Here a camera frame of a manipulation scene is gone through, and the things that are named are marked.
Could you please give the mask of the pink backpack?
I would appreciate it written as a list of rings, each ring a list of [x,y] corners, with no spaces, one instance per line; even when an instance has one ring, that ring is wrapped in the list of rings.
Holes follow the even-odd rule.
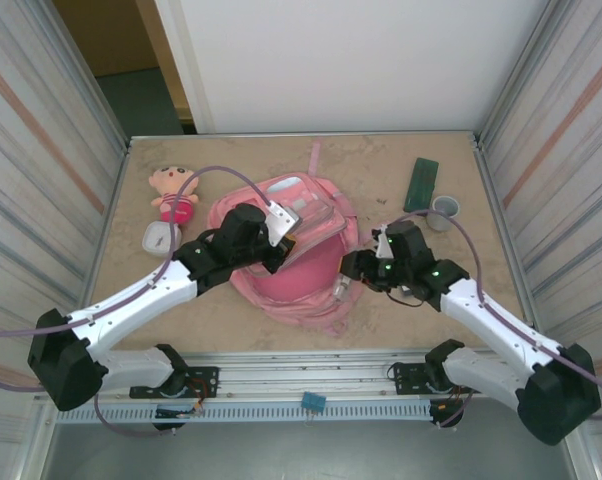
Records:
[[[338,304],[333,287],[341,259],[362,245],[354,207],[330,180],[316,175],[320,144],[313,145],[306,173],[296,172],[258,184],[266,196],[292,208],[301,219],[296,245],[274,274],[260,265],[234,272],[230,283],[254,306],[282,323],[341,334],[363,293],[351,280],[352,300]]]

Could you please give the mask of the green pencil case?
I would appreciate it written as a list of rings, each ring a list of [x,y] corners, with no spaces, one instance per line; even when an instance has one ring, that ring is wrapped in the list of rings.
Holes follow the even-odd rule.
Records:
[[[431,205],[439,163],[419,157],[414,165],[403,211],[411,213],[426,210]]]

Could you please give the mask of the grey plastic cup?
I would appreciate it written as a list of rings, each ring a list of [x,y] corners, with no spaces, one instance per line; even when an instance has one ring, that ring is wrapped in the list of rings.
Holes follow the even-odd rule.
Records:
[[[446,232],[453,227],[451,222],[460,211],[459,202],[450,196],[438,196],[432,200],[426,215],[428,226],[436,232]]]

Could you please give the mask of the pink plush doll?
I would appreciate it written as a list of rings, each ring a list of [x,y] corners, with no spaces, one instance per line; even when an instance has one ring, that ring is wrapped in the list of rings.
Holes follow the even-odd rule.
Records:
[[[150,186],[156,190],[157,197],[151,205],[159,209],[163,222],[173,220],[177,225],[188,223],[195,212],[199,197],[195,193],[199,179],[194,178],[186,184],[193,171],[183,167],[162,167],[148,179]]]

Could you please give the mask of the white square alarm clock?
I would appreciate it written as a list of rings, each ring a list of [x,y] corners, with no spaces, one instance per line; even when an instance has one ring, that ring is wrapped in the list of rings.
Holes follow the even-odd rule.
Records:
[[[154,221],[145,230],[142,247],[153,256],[170,258],[172,252],[180,246],[181,239],[182,232],[177,224]]]

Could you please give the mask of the tan wooden door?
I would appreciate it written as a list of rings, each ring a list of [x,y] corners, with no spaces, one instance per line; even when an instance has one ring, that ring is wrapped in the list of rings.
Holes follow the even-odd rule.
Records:
[[[194,126],[185,91],[155,0],[135,0],[144,28],[180,122]]]

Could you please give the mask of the aluminium table edge rail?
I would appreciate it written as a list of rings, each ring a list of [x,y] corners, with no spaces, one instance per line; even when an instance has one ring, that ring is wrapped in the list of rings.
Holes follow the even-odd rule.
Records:
[[[461,134],[470,140],[476,137],[471,130],[390,130],[390,131],[353,131],[353,132],[275,132],[275,133],[227,133],[196,135],[134,135],[129,143],[142,140],[196,140],[196,139],[242,139],[242,138],[322,138],[348,136],[396,136],[396,135],[439,135]]]

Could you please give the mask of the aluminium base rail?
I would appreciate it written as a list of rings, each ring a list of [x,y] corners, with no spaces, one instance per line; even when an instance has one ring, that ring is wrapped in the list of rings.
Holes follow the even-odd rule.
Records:
[[[481,356],[468,348],[456,349],[448,358],[455,368],[425,364],[431,392],[444,395],[456,387],[493,398],[513,398],[524,380],[504,362]],[[366,355],[220,357],[185,359],[167,344],[141,351],[92,352],[81,342],[67,345],[32,344],[27,363],[40,385],[60,411],[74,410],[97,395],[126,393],[132,399],[160,401],[203,400],[186,396],[189,367],[218,367],[217,396],[291,396],[304,391],[368,392],[378,395],[394,384],[386,371],[395,362],[381,363]]]

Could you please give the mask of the aluminium enclosure post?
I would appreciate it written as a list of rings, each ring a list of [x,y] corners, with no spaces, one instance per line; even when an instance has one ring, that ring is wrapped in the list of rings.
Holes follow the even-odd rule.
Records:
[[[540,61],[546,45],[554,37],[555,31],[573,3],[574,0],[547,0],[501,92],[481,127],[474,132],[474,144],[479,151],[485,150],[501,128],[508,112]]]
[[[45,36],[55,50],[62,50],[62,65],[70,74],[71,84],[77,88],[81,97],[87,102],[90,112],[111,146],[118,153],[126,155],[130,147],[130,139],[116,118],[52,0],[32,0],[32,2],[40,10],[36,17],[46,24]]]

